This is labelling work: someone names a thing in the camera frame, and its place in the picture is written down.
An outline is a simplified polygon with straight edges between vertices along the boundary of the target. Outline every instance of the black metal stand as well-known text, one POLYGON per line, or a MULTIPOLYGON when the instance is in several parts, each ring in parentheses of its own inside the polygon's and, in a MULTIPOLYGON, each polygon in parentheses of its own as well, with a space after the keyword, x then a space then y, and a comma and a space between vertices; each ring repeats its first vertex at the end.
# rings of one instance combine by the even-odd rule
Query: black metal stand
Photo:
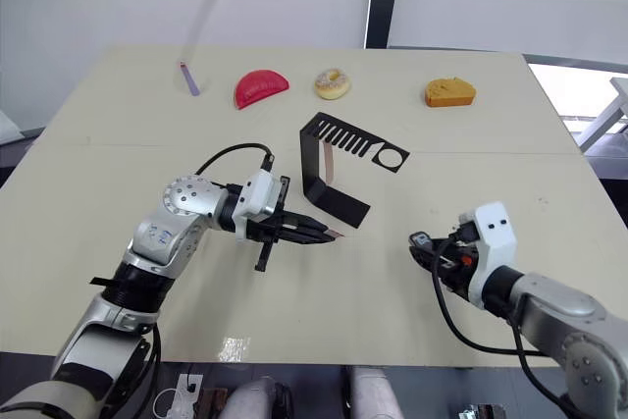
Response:
POLYGON ((371 206, 326 185, 319 177, 319 141, 324 140, 360 158, 364 157, 373 145, 383 143, 372 162, 395 173, 409 156, 409 152, 384 139, 325 113, 317 113, 303 127, 299 137, 303 194, 314 206, 354 228, 360 226, 371 206), (379 154, 386 149, 393 149, 399 153, 401 163, 398 166, 390 167, 380 161, 379 154))

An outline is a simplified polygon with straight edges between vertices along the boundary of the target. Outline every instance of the white wall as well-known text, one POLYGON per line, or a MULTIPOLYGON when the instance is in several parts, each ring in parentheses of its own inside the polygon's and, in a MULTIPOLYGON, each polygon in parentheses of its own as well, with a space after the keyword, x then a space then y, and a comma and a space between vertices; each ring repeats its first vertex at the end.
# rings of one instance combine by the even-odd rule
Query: white wall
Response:
MULTIPOLYGON (((368 0, 1 0, 0 109, 45 126, 112 43, 361 47, 368 0)), ((189 47, 182 54, 189 56, 189 47)))
POLYGON ((389 45, 628 64, 628 0, 395 0, 389 45))

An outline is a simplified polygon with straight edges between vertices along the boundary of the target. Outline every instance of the red toy fruit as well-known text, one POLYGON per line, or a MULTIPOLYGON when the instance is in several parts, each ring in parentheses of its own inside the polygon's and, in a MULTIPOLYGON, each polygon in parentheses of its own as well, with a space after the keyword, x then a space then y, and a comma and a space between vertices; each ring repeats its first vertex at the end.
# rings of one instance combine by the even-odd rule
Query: red toy fruit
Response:
POLYGON ((239 80, 234 90, 238 110, 289 88, 288 81, 275 71, 260 70, 248 73, 239 80))

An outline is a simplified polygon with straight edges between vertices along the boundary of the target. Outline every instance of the floor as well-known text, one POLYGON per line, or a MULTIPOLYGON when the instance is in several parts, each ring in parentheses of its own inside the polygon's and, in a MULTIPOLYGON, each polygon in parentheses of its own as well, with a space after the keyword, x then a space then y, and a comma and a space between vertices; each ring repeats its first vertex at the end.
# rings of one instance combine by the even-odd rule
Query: floor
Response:
MULTIPOLYGON (((45 380, 52 357, 0 353, 0 404, 22 388, 45 380)), ((158 391, 177 384, 187 363, 163 364, 158 391)), ((508 419, 562 418, 556 407, 528 383, 519 368, 434 368, 389 367, 385 369, 399 406, 406 418, 456 418, 470 404, 499 404, 508 419)), ((263 376, 270 376, 290 387, 296 419, 341 419, 341 367, 335 365, 194 364, 192 374, 204 375, 202 388, 228 388, 263 376)), ((558 368, 540 368, 536 373, 555 393, 564 392, 558 368)), ((143 396, 141 390, 120 412, 131 417, 143 396)), ((165 415, 171 400, 157 404, 165 415)), ((146 411, 142 418, 152 416, 146 411)))

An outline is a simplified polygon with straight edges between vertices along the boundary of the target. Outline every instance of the robotic arm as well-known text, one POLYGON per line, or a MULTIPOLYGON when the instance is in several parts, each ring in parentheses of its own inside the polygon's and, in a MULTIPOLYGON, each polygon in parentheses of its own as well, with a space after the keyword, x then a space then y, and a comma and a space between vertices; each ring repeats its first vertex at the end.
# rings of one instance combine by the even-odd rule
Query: robotic arm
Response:
POLYGON ((312 218, 284 210, 289 178, 273 177, 272 162, 267 152, 262 167, 244 185, 220 185, 199 175, 169 184, 162 204, 135 230, 113 279, 91 281, 104 289, 55 359, 51 380, 0 406, 0 418, 109 419, 139 387, 151 364, 156 378, 159 309, 208 229, 262 242, 255 266, 261 272, 279 239, 310 244, 339 236, 312 218), (150 347, 144 336, 151 331, 152 352, 144 365, 150 347))
MULTIPOLYGON (((568 416, 628 417, 628 323, 577 289, 515 270, 517 242, 501 203, 477 208, 459 221, 446 239, 422 232, 410 236, 410 252, 451 291, 511 324, 515 340, 519 337, 517 350, 493 348, 500 350, 494 353, 519 355, 524 372, 532 375, 522 358, 520 333, 564 370, 568 399, 542 393, 568 416)), ((450 321, 446 308, 444 315, 450 321)))

